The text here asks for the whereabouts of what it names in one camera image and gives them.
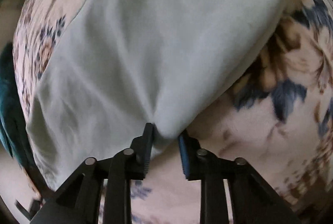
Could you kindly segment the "dark teal cloth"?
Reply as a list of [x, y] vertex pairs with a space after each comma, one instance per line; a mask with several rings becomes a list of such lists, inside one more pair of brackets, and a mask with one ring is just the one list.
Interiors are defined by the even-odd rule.
[[1, 52], [1, 143], [20, 166], [28, 169], [36, 165], [18, 96], [12, 49], [9, 42]]

